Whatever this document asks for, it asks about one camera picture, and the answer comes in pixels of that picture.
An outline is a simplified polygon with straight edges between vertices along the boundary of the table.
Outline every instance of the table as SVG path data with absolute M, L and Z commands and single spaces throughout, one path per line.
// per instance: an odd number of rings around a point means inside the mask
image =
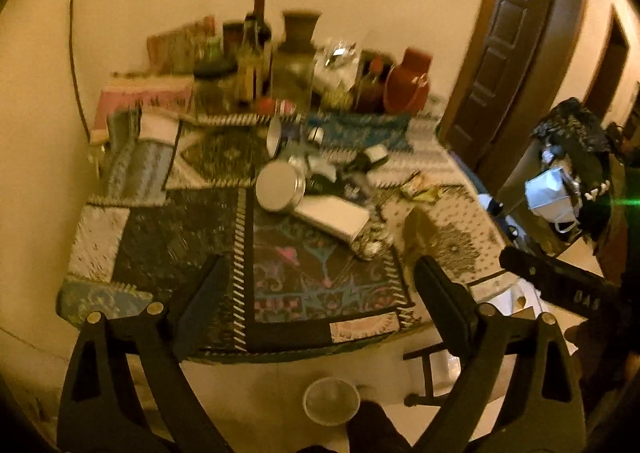
M 415 329 L 430 321 L 403 260 L 402 225 L 416 203 L 395 188 L 416 170 L 438 186 L 437 200 L 420 209 L 438 228 L 435 256 L 446 273 L 478 301 L 516 281 L 500 274 L 504 241 L 469 179 L 437 143 L 437 120 L 429 116 L 298 119 L 333 123 L 331 147 L 322 149 L 333 162 L 350 160 L 373 140 L 393 150 L 369 179 L 384 197 L 381 213 L 396 245 L 363 261 L 344 243 L 257 205 L 252 185 L 268 162 L 261 138 L 267 116 L 211 116 L 195 124 L 153 110 L 117 115 L 122 119 L 110 122 L 118 151 L 82 210 L 58 297 L 58 314 L 73 325 L 96 309 L 123 317 L 151 300 L 166 301 L 218 253 L 233 265 L 220 280 L 224 301 L 194 360 L 288 361 Z M 139 133 L 131 131 L 138 125 Z

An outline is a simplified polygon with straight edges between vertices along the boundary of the door panel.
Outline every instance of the door panel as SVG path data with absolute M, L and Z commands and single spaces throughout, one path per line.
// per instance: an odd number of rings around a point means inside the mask
M 524 80 L 551 1 L 496 1 L 481 61 L 448 137 L 453 151 L 472 169 L 489 148 Z

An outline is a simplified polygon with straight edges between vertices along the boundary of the glass bottle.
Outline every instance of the glass bottle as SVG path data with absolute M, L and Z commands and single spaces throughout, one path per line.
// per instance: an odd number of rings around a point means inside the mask
M 354 112 L 359 114 L 382 114 L 385 111 L 383 105 L 385 86 L 380 80 L 384 67 L 385 63 L 380 56 L 376 56 L 371 61 L 369 72 L 358 85 Z
M 254 14 L 258 29 L 258 43 L 262 49 L 262 93 L 266 94 L 269 89 L 271 76 L 271 26 L 264 20 L 265 0 L 254 0 Z
M 262 95 L 262 49 L 258 42 L 257 22 L 253 13 L 249 13 L 244 20 L 244 36 L 237 56 L 236 95 L 242 106 L 248 106 Z

